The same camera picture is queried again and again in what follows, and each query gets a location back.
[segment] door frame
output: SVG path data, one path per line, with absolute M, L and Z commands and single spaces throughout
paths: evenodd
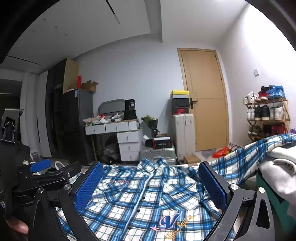
M 182 50 L 187 50 L 187 51 L 202 51 L 202 52 L 213 52 L 215 54 L 215 57 L 217 59 L 217 63 L 218 63 L 218 67 L 219 67 L 219 71 L 220 71 L 220 76 L 222 79 L 222 84 L 223 84 L 223 92 L 224 92 L 224 98 L 225 98 L 225 103 L 226 103 L 226 121 L 227 121 L 227 136 L 226 136 L 226 142 L 227 144 L 229 144 L 229 113 L 228 113 L 228 99 L 227 99 L 227 94 L 226 94 L 226 87 L 225 87 L 225 82 L 224 82 L 224 77 L 223 77 L 223 73 L 222 73 L 222 68 L 220 65 L 220 61 L 217 55 L 216 50 L 214 49 L 196 49 L 196 48 L 177 48 L 178 51 L 178 56 L 179 56 L 179 60 L 180 60 L 180 66 L 181 66 L 181 73 L 182 73 L 182 78 L 183 78 L 183 86 L 184 86 L 184 90 L 188 90 L 187 88 L 187 81 L 186 81 L 186 76 L 185 76 L 185 69 L 184 69 L 184 65 L 183 65 L 183 59 L 182 59 L 182 55 L 181 55 L 181 51 Z

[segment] metal screw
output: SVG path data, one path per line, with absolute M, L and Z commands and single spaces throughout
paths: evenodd
M 64 189 L 65 189 L 65 190 L 69 190 L 69 189 L 71 189 L 71 187 L 72 187 L 71 184 L 66 184 L 66 185 L 64 186 Z
M 39 188 L 39 189 L 37 190 L 38 193 L 43 193 L 43 191 L 44 191 L 44 188 Z
M 230 185 L 230 188 L 231 188 L 232 190 L 237 190 L 239 187 L 238 187 L 236 184 L 231 184 L 231 185 Z
M 265 192 L 265 189 L 263 187 L 259 187 L 258 188 L 258 191 L 261 192 L 261 193 L 264 193 Z

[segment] white suitcase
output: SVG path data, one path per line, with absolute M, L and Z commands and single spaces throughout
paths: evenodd
M 185 155 L 195 155 L 195 129 L 193 114 L 173 115 L 173 142 L 179 161 Z

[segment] wooden door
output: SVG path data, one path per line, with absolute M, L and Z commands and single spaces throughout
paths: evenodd
M 178 49 L 184 89 L 193 101 L 196 150 L 228 144 L 225 85 L 215 50 Z

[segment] shoe rack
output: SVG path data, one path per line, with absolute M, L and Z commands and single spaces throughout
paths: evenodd
M 256 125 L 257 123 L 259 123 L 259 125 L 262 128 L 263 124 L 283 124 L 286 130 L 286 133 L 289 132 L 289 125 L 290 125 L 290 115 L 288 112 L 288 100 L 287 99 L 276 99 L 276 100 L 266 100 L 266 101 L 260 101 L 260 102 L 256 102 L 256 103 L 250 103 L 250 104 L 246 104 L 246 106 L 256 106 L 256 105 L 265 105 L 265 104 L 272 104 L 272 103 L 282 103 L 282 106 L 284 108 L 284 118 L 283 120 L 248 120 L 248 123 L 251 126 Z M 249 135 L 248 137 L 251 139 L 252 142 L 255 141 L 255 139 L 265 139 L 265 137 L 261 137 L 261 136 L 255 136 L 255 135 Z

